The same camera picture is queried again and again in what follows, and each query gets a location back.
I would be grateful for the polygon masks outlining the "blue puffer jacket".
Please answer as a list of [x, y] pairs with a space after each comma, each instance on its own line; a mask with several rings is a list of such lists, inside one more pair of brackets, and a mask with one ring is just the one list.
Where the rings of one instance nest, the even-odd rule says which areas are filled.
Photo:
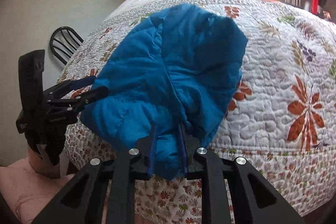
[[128, 33], [93, 87], [108, 96], [89, 104], [81, 122], [114, 149], [157, 135], [152, 173], [182, 173], [179, 125], [209, 145], [238, 82], [247, 38], [235, 21], [184, 3], [156, 12]]

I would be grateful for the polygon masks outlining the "black metal chair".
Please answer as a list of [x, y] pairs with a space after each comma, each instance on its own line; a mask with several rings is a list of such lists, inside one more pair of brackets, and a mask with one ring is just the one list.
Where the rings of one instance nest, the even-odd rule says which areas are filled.
[[83, 43], [83, 38], [73, 28], [62, 26], [52, 33], [49, 47], [53, 56], [66, 65]]

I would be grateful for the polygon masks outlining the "floral quilted bedspread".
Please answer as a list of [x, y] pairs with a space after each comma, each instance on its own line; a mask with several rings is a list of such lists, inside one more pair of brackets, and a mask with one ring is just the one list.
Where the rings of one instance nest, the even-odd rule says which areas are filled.
[[126, 0], [75, 52], [60, 80], [97, 75], [152, 13], [192, 3], [248, 38], [242, 80], [210, 149], [244, 156], [306, 223], [335, 223], [335, 24], [271, 0]]

